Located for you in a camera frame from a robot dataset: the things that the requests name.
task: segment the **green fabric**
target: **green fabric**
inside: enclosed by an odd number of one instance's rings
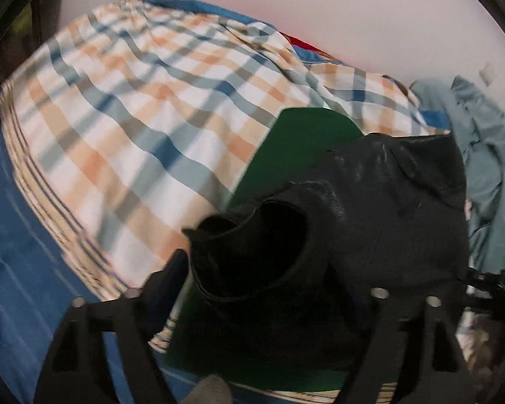
[[[267,138],[254,155],[237,187],[230,207],[269,194],[295,174],[311,167],[328,149],[362,137],[345,115],[322,108],[282,111]],[[203,322],[202,299],[192,287],[165,357],[167,365],[198,375],[217,373],[226,381],[264,390],[319,392],[339,389],[346,372],[300,370],[259,359],[241,341],[227,348],[188,338],[188,329]]]

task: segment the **plaid fabric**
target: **plaid fabric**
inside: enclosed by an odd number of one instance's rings
[[[260,21],[140,0],[50,39],[3,85],[1,118],[26,201],[76,275],[112,299],[187,249],[182,227],[224,209],[280,110],[300,106],[346,114],[364,133],[436,133],[389,78],[304,63]]]

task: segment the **silver bolt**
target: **silver bolt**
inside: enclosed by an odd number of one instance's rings
[[[387,299],[389,297],[389,292],[379,287],[374,287],[372,290],[370,290],[370,294],[377,299]]]
[[[136,288],[127,289],[124,295],[127,299],[138,298],[140,296],[140,290]]]
[[[427,304],[431,307],[439,307],[442,304],[442,300],[435,296],[427,296]]]
[[[75,299],[73,299],[71,305],[75,308],[80,308],[86,305],[86,301],[82,296],[77,296]]]

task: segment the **teal fabric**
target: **teal fabric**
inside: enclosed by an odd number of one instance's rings
[[[472,264],[479,270],[505,269],[505,112],[473,83],[457,76],[451,88],[438,80],[419,80],[411,90],[422,110],[442,110],[462,153]]]

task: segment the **blue fabric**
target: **blue fabric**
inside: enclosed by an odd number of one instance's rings
[[[438,129],[451,129],[451,122],[443,111],[419,111],[427,125]]]
[[[0,376],[20,403],[32,404],[54,330],[76,296],[97,302],[17,189],[0,125]],[[105,335],[114,387],[121,403],[132,404],[114,340]],[[199,378],[156,358],[180,401]],[[243,403],[285,402],[236,387],[233,394]]]
[[[457,76],[451,88],[429,79],[411,86],[423,110],[444,111],[462,153],[473,265],[482,271],[505,269],[505,112],[474,84]]]
[[[251,24],[260,21],[261,23],[267,24],[268,26],[273,27],[273,29],[276,29],[275,26],[273,26],[270,23],[266,23],[265,21],[257,20],[256,18],[251,18],[250,16],[242,15],[241,13],[234,12],[233,10],[224,9],[222,7],[212,5],[204,1],[199,0],[141,0],[141,1],[150,3],[155,6],[166,7],[169,9],[179,9],[192,13],[219,15],[234,21],[238,21],[239,23],[243,24]],[[303,62],[306,63],[335,62],[343,64],[342,61],[326,59],[311,50],[305,50],[304,48],[298,47],[297,45],[292,45],[292,47],[294,48],[298,57]]]

